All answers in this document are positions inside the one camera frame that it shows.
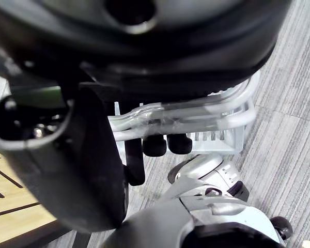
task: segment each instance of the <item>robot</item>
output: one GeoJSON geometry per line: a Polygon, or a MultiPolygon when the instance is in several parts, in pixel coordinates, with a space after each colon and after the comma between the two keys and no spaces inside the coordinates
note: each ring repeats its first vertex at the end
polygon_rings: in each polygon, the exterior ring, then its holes
{"type": "Polygon", "coordinates": [[[0,0],[0,76],[11,88],[0,152],[62,223],[115,228],[104,247],[283,247],[289,222],[249,206],[216,153],[176,167],[161,199],[124,219],[129,185],[145,182],[143,153],[191,152],[186,133],[214,125],[208,95],[264,65],[290,2],[0,0]]]}

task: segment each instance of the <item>black rubber foot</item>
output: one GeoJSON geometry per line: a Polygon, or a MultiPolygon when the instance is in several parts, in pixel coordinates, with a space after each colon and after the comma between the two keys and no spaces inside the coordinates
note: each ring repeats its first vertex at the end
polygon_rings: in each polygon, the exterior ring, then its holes
{"type": "Polygon", "coordinates": [[[154,135],[143,140],[143,152],[149,157],[160,157],[166,153],[166,141],[162,135],[154,135]]]}
{"type": "Polygon", "coordinates": [[[241,181],[238,181],[236,184],[234,184],[233,187],[230,188],[227,192],[237,199],[240,199],[244,202],[248,201],[249,190],[241,181]]]}
{"type": "Polygon", "coordinates": [[[193,142],[186,134],[167,135],[167,144],[171,152],[175,154],[188,154],[192,151],[193,142]]]}
{"type": "Polygon", "coordinates": [[[286,218],[277,216],[271,218],[270,221],[283,240],[286,240],[293,235],[293,227],[286,218]]]}

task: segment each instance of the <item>white plastic part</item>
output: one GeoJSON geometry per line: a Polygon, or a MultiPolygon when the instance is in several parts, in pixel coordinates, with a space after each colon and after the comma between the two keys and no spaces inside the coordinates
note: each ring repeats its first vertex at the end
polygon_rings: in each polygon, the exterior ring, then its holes
{"type": "Polygon", "coordinates": [[[243,148],[244,128],[256,117],[252,96],[259,77],[258,71],[236,87],[204,98],[152,103],[124,115],[109,116],[115,140],[187,133],[193,141],[192,153],[239,153],[243,148]]]}

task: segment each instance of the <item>wooden surface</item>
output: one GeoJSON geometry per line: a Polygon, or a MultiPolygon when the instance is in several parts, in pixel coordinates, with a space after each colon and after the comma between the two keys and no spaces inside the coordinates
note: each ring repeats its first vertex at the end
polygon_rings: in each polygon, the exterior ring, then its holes
{"type": "MultiPolygon", "coordinates": [[[[8,92],[0,81],[0,94],[8,92]]],[[[288,247],[310,240],[310,0],[295,0],[276,48],[261,70],[254,97],[257,119],[244,151],[228,156],[251,193],[250,203],[269,217],[292,223],[288,247]]],[[[130,187],[129,214],[150,206],[169,187],[169,170],[189,156],[145,157],[146,183],[130,187]]],[[[108,233],[91,236],[88,248],[99,247],[108,233]]],[[[74,232],[48,244],[72,248],[74,232]]]]}
{"type": "MultiPolygon", "coordinates": [[[[14,242],[2,244],[54,222],[56,219],[37,203],[0,155],[0,247],[18,247],[14,242]]],[[[33,234],[28,241],[37,235],[33,234]]]]}
{"type": "Polygon", "coordinates": [[[310,248],[310,241],[307,240],[303,241],[302,248],[310,248]]]}

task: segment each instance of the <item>black rubber cover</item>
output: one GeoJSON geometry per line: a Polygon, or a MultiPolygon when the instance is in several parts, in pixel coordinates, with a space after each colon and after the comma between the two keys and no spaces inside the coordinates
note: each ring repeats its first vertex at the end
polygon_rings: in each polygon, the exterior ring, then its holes
{"type": "Polygon", "coordinates": [[[0,102],[0,152],[39,202],[81,232],[118,227],[126,216],[128,185],[96,94],[82,89],[59,129],[40,139],[10,133],[18,130],[10,129],[14,119],[6,101],[0,102]]]}

